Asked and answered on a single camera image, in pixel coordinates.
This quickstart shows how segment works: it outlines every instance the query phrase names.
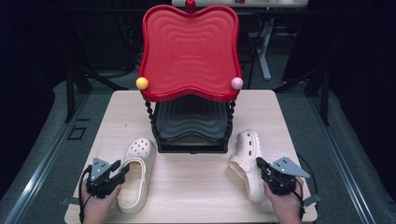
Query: crocs shoe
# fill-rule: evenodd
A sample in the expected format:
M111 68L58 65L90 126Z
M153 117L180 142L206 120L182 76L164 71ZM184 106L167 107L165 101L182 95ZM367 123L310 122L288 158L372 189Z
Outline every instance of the crocs shoe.
M248 199L261 203L265 199L262 171L257 166L256 158L262 157L260 139L252 129L237 135L238 152L228 159L228 165L244 180Z
M129 165L129 172L117 199L122 212L136 213L145 205L155 154L156 148L147 138L137 139L126 151L121 168Z

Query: human hand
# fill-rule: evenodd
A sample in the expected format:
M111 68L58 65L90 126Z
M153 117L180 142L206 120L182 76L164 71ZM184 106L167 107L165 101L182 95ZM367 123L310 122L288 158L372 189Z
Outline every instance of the human hand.
M296 177L296 180L300 182L300 184L296 184L296 193L302 196L302 186L304 181L300 177ZM279 219L281 224L294 224L301 223L300 220L300 200L296 195L290 193L288 195L277 196L275 195L268 186L267 183L264 182L264 191L267 198L271 201L274 213Z
M87 179L84 180L81 187L81 198L85 203L84 206L84 224L88 223L105 223L107 215L121 191L121 185L114 188L110 195L104 199L95 198L87 191Z

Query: yellow ball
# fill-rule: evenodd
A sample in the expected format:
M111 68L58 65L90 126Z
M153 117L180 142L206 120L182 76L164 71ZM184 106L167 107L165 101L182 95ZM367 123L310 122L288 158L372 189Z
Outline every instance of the yellow ball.
M136 80L136 87L143 91L149 86L149 81L145 77L140 77Z

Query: black cable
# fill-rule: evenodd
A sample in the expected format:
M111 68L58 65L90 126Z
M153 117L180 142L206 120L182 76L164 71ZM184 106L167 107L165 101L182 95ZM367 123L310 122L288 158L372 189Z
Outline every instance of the black cable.
M86 201L85 203L83 203L82 197L81 197L82 182L83 182L83 180L84 180L84 176L85 176L88 172L90 172L91 169L92 169L92 166L89 165L89 166L87 167L87 169L85 169L85 170L82 172L82 175L81 175L81 178L79 179L79 184L78 184L79 221L80 221L81 223L83 223L83 221L84 221L84 207L85 207L85 204L86 204L87 201L91 198L91 196L90 196L90 197L87 199L87 201Z
M312 181L314 182L315 194L318 194L317 180L315 179L315 175L314 175L314 172L312 171L311 166L309 165L308 161L306 161L306 159L304 159L300 154L297 153L297 157L298 157L299 159L301 159L301 160L305 163L306 167L307 167L308 170L309 170L309 173L311 173L311 175L312 175ZM315 208L316 208L317 211L318 211L318 203L315 204Z

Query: pink ball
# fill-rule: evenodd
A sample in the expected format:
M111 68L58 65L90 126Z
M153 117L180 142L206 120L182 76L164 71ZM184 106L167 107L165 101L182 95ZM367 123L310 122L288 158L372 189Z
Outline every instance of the pink ball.
M240 77L235 77L231 81L231 86L236 91L241 90L243 85L244 85L244 81Z

